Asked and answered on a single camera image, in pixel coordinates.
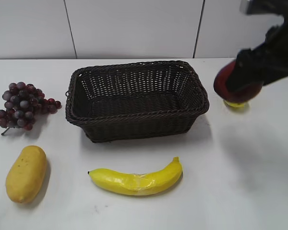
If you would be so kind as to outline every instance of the wicker basket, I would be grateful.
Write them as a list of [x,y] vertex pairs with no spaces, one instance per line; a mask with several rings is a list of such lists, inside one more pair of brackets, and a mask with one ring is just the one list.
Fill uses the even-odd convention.
[[185,133],[208,108],[207,92],[187,62],[140,62],[74,72],[66,119],[92,142],[107,142]]

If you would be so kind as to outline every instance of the white table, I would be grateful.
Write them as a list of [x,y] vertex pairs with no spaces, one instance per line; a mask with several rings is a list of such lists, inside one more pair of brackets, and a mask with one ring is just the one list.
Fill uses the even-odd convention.
[[[0,230],[288,230],[288,78],[270,85],[241,114],[213,90],[230,59],[186,59],[200,76],[210,109],[184,135],[94,144],[65,120],[65,92],[78,68],[143,60],[0,60],[0,109],[9,83],[24,81],[63,103],[31,132],[0,135]],[[51,172],[36,200],[18,205],[6,175],[23,147],[46,152]],[[179,156],[173,190],[129,197],[96,187],[87,171],[153,172]]]

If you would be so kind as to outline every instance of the yellow fruit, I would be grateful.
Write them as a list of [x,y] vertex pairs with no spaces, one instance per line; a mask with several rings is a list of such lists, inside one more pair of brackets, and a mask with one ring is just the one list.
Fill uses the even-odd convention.
[[145,196],[160,193],[179,180],[182,166],[178,157],[164,169],[147,174],[125,174],[110,169],[95,169],[88,172],[93,182],[114,193]]
[[31,202],[42,186],[46,167],[47,158],[40,147],[25,147],[6,177],[6,193],[11,201]]
[[247,102],[245,102],[245,103],[232,103],[232,102],[228,102],[226,100],[224,100],[224,102],[225,102],[225,104],[227,104],[228,106],[233,107],[233,108],[243,108],[247,104]]

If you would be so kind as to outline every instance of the yellow banana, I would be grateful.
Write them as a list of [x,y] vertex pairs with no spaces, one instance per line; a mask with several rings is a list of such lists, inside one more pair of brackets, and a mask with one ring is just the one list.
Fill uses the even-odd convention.
[[93,182],[114,193],[145,196],[160,193],[179,180],[182,166],[178,157],[164,169],[147,174],[125,174],[110,169],[95,169],[88,172]]

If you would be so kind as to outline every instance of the purple grape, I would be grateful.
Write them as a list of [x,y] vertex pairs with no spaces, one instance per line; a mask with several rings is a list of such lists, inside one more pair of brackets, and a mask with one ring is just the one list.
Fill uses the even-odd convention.
[[2,128],[6,128],[6,127],[7,127],[7,126],[6,126],[6,123],[7,123],[6,119],[0,118],[0,126],[1,126]]
[[29,107],[29,108],[27,108],[25,111],[26,111],[26,112],[32,112],[32,113],[33,113],[33,111],[34,111],[34,108],[33,108],[32,106],[30,106],[30,107]]
[[61,102],[56,101],[56,108],[57,109],[61,109],[62,108]]
[[9,84],[9,88],[11,88],[11,87],[17,87],[17,84],[16,83]]
[[18,96],[12,96],[10,98],[10,102],[12,102],[14,105],[17,105],[19,103],[20,99]]
[[15,126],[16,126],[16,123],[13,122],[13,121],[9,121],[9,122],[7,123],[7,127],[9,127],[9,128],[14,128]]
[[3,109],[0,109],[0,118],[3,118],[6,116],[6,112]]
[[25,112],[24,117],[28,120],[31,120],[34,117],[34,115],[32,112]]
[[20,118],[17,120],[17,125],[20,127],[25,127],[26,121],[24,119]]
[[20,98],[27,99],[29,97],[29,93],[27,92],[27,90],[20,90],[18,92],[18,96]]
[[42,105],[41,104],[37,104],[35,107],[34,107],[34,113],[38,114],[41,112],[42,110]]
[[27,108],[29,108],[29,106],[30,106],[30,103],[28,101],[21,101],[20,102],[20,107],[23,109],[27,109]]
[[14,108],[15,111],[17,111],[17,110],[21,110],[21,107],[20,107],[20,105],[18,105],[18,104],[17,104],[17,105],[14,105],[13,108]]
[[30,103],[31,103],[32,106],[36,106],[36,105],[38,104],[38,99],[36,99],[36,98],[31,98],[31,99],[30,99]]
[[36,92],[36,88],[34,86],[30,86],[27,88],[29,93],[35,93]]
[[2,98],[5,101],[9,101],[11,97],[12,93],[9,90],[5,91],[4,94],[2,95]]
[[7,109],[12,109],[13,108],[13,103],[12,102],[6,102],[4,103],[4,107],[7,108]]
[[51,104],[51,105],[48,105],[48,110],[51,114],[55,114],[58,110],[56,108],[55,105]]
[[14,116],[17,119],[22,118],[24,116],[24,112],[21,110],[17,110],[17,111],[15,111]]
[[27,124],[25,127],[24,127],[25,130],[27,131],[30,131],[33,129],[33,125],[32,124]]
[[44,98],[43,97],[37,97],[38,103],[40,104],[45,104]]
[[22,81],[20,81],[19,83],[17,83],[17,88],[18,88],[19,90],[25,89],[25,83],[23,83]]
[[13,94],[13,95],[16,95],[18,92],[19,92],[19,89],[15,86],[15,87],[11,87],[10,88],[10,92]]
[[41,114],[47,114],[48,113],[48,105],[44,105],[42,110],[40,111]]

